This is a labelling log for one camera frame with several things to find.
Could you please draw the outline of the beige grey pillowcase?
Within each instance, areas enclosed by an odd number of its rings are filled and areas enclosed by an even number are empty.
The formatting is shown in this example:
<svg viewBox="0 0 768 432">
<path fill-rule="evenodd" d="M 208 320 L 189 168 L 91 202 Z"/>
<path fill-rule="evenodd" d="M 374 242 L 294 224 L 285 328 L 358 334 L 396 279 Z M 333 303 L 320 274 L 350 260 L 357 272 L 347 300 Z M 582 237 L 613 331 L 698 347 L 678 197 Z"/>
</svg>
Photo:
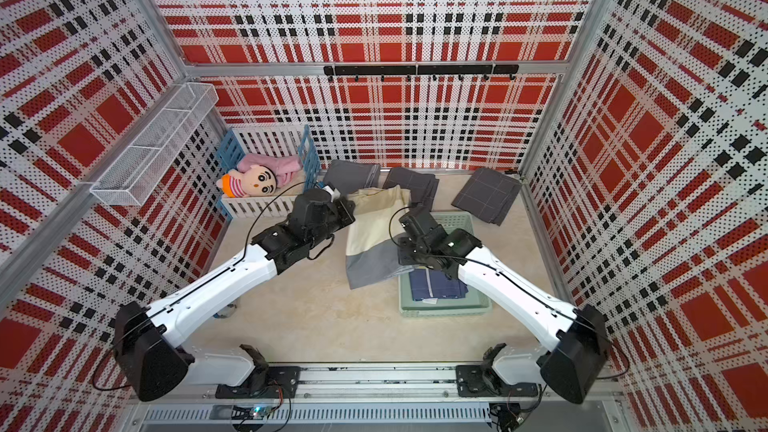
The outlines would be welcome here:
<svg viewBox="0 0 768 432">
<path fill-rule="evenodd" d="M 346 243 L 346 275 L 351 290 L 383 282 L 414 270 L 401 265 L 399 248 L 392 241 L 404 236 L 395 220 L 410 203 L 410 191 L 400 186 L 366 188 L 351 194 L 355 221 Z"/>
</svg>

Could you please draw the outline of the blue striped pillowcase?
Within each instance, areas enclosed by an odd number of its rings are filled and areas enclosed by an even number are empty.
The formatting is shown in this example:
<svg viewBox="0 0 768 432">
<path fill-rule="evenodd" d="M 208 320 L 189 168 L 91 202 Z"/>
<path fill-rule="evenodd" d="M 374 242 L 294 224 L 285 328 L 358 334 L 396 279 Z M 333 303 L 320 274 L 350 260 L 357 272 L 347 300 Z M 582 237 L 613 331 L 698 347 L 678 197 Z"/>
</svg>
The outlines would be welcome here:
<svg viewBox="0 0 768 432">
<path fill-rule="evenodd" d="M 408 280 L 414 301 L 463 299 L 468 293 L 466 284 L 442 271 L 416 268 L 409 273 Z"/>
</svg>

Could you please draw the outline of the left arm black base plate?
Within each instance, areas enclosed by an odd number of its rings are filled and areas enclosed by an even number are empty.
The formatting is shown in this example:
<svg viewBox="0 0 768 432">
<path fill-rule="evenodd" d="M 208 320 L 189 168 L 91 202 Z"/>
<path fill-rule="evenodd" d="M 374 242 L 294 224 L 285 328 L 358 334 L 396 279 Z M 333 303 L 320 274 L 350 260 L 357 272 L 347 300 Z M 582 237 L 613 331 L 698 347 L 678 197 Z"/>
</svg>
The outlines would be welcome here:
<svg viewBox="0 0 768 432">
<path fill-rule="evenodd" d="M 250 357 L 254 369 L 237 386 L 220 384 L 217 399 L 293 399 L 299 385 L 301 368 L 298 366 L 271 366 L 254 347 L 241 344 Z"/>
</svg>

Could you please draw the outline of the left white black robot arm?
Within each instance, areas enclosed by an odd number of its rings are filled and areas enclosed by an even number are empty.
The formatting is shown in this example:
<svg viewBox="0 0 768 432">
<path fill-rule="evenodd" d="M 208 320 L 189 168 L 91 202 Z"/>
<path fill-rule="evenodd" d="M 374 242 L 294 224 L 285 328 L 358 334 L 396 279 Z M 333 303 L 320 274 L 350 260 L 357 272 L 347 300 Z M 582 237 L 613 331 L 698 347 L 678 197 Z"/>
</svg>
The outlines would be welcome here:
<svg viewBox="0 0 768 432">
<path fill-rule="evenodd" d="M 308 259 L 312 249 L 354 222 L 354 209 L 335 189 L 311 188 L 295 198 L 284 221 L 250 236 L 217 269 L 149 306 L 122 306 L 113 356 L 137 398 L 154 401 L 180 385 L 216 385 L 233 394 L 262 389 L 269 366 L 254 347 L 201 351 L 185 342 L 215 313 Z"/>
</svg>

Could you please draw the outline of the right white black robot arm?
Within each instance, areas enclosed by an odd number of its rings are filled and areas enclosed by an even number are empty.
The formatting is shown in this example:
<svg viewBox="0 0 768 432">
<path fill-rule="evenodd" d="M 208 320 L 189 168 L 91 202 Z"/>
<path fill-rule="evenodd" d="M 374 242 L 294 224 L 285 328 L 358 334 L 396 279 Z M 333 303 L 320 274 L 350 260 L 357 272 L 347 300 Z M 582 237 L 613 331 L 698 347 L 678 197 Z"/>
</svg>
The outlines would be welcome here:
<svg viewBox="0 0 768 432">
<path fill-rule="evenodd" d="M 446 232 L 422 206 L 392 218 L 404 235 L 393 242 L 404 259 L 443 272 L 493 300 L 539 341 L 540 380 L 561 398 L 581 404 L 610 357 L 605 317 L 595 307 L 558 299 L 506 266 L 472 233 Z"/>
</svg>

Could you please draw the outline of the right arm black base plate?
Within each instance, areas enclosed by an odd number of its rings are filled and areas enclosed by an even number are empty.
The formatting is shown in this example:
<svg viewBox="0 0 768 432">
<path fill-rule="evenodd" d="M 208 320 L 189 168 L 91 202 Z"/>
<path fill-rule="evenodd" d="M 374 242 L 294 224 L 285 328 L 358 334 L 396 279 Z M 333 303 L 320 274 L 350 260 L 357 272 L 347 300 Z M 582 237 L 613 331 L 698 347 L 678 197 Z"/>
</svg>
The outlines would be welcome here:
<svg viewBox="0 0 768 432">
<path fill-rule="evenodd" d="M 522 382 L 517 379 L 508 382 L 494 371 L 494 360 L 506 347 L 506 343 L 499 343 L 488 348 L 479 364 L 459 364 L 456 366 L 456 384 L 460 397 L 534 398 L 538 396 L 539 387 L 536 383 Z"/>
</svg>

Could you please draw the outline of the grey checked pillowcase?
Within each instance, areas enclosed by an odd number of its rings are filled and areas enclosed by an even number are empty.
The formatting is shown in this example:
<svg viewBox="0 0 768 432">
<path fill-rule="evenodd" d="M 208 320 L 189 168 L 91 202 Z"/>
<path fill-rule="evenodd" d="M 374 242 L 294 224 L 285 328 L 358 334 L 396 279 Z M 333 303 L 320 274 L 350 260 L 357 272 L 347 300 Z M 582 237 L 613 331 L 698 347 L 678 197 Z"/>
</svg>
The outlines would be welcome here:
<svg viewBox="0 0 768 432">
<path fill-rule="evenodd" d="M 428 210 L 432 210 L 439 179 L 435 174 L 419 173 L 403 167 L 396 167 L 389 171 L 383 188 L 388 189 L 395 186 L 410 191 L 411 206 L 424 206 Z"/>
<path fill-rule="evenodd" d="M 480 168 L 470 176 L 451 205 L 485 223 L 500 226 L 521 188 L 522 183 L 511 175 Z"/>
</svg>

